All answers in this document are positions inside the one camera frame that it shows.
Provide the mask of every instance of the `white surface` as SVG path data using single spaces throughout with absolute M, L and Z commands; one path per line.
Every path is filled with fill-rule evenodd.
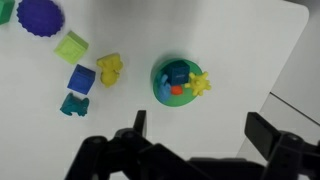
M 310 20 L 272 92 L 320 123 L 320 1 L 295 1 L 310 9 Z
M 260 114 L 278 130 L 295 133 L 306 142 L 314 145 L 318 144 L 320 140 L 319 126 L 272 95 L 269 95 Z M 266 161 L 247 138 L 239 151 L 238 157 L 246 158 L 260 164 L 266 164 Z
M 66 25 L 50 39 L 27 33 L 15 17 L 0 26 L 1 179 L 63 179 L 84 138 L 111 138 L 132 126 L 139 109 L 148 110 L 148 138 L 184 158 L 236 156 L 246 113 L 262 107 L 308 19 L 306 8 L 283 1 L 60 4 Z M 53 49 L 71 29 L 90 44 L 79 64 L 97 70 L 85 118 L 59 112 L 74 67 Z M 104 89 L 95 61 L 113 52 L 125 68 L 119 83 Z M 150 73 L 169 57 L 198 62 L 213 90 L 181 108 L 158 103 Z

